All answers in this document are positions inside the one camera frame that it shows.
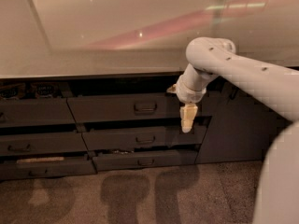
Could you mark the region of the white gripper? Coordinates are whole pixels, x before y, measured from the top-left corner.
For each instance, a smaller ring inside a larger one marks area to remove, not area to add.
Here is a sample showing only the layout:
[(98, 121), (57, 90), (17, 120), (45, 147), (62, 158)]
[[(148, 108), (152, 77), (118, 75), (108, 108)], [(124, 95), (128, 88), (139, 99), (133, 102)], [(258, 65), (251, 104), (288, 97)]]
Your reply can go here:
[(206, 94), (206, 88), (200, 91), (193, 91), (184, 84), (183, 78), (179, 77), (177, 83), (169, 87), (166, 92), (175, 93), (178, 99), (183, 104), (186, 104), (180, 108), (179, 112), (181, 129), (184, 133), (188, 133), (192, 129), (193, 121), (198, 111), (196, 104), (199, 103)]

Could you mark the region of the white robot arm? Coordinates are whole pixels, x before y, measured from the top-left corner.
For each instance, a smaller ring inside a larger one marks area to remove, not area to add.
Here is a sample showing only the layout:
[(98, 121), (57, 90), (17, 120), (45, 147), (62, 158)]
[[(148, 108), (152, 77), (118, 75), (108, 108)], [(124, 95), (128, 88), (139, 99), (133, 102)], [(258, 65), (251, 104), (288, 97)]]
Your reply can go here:
[(188, 65), (168, 89), (184, 104), (181, 129), (191, 130), (207, 85), (223, 77), (292, 124), (268, 149), (252, 224), (299, 224), (299, 72), (238, 56), (233, 41), (199, 37), (186, 48)]

